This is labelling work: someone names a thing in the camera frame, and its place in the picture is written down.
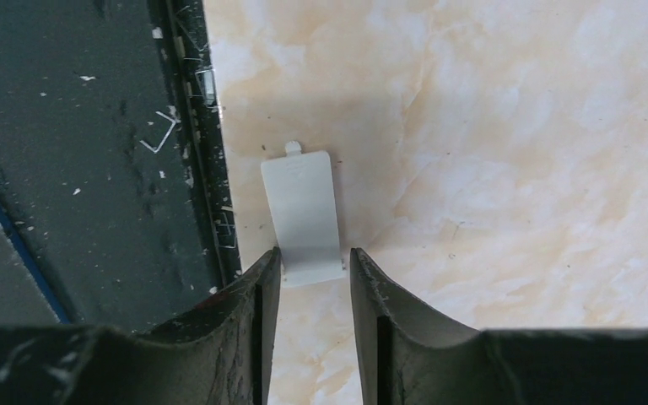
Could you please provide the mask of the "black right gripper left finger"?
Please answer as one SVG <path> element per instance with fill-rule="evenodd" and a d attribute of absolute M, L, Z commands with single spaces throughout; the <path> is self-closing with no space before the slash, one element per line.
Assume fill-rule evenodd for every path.
<path fill-rule="evenodd" d="M 0 327 L 0 404 L 264 404 L 280 265 L 273 248 L 226 288 L 139 334 Z"/>

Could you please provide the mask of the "white remote battery cover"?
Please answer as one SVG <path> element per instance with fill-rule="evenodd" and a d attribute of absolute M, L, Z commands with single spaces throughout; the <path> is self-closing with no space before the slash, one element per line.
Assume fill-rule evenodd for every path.
<path fill-rule="evenodd" d="M 284 156 L 262 162 L 261 173 L 283 261 L 287 288 L 344 276 L 332 161 L 324 150 L 284 145 Z"/>

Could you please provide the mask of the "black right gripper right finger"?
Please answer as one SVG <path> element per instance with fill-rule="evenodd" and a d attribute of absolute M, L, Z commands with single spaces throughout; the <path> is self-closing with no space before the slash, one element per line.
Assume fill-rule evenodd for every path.
<path fill-rule="evenodd" d="M 477 330 L 350 254 L 366 404 L 648 404 L 648 329 Z"/>

